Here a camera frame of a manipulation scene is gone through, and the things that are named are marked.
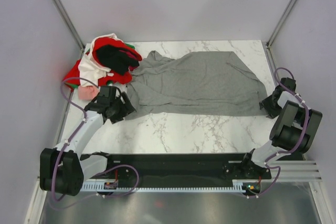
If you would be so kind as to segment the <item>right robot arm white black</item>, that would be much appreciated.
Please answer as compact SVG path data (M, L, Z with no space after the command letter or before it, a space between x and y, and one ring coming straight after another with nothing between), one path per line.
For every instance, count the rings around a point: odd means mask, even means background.
M269 141L245 155L247 162L240 166L241 174L248 179L259 173L259 168L293 153L306 153L312 145L322 113L306 106L295 92L296 80L282 78L274 92L259 103L270 119L276 119Z

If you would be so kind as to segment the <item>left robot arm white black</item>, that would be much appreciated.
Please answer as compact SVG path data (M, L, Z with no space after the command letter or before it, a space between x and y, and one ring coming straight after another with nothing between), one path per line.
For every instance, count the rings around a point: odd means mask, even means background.
M74 131L53 148L40 154L39 185L44 191L75 196L83 183L96 175L111 178L115 165L102 154L82 158L87 144L106 121L118 123L135 112L126 92L102 86L98 95L82 108L83 118Z

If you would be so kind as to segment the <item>grey t shirt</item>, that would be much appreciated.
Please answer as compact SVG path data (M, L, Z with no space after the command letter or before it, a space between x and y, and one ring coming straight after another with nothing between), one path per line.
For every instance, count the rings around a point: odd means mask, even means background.
M127 95L136 109L128 120L178 113L260 116L264 84L234 52L199 51L182 58L151 51L132 71Z

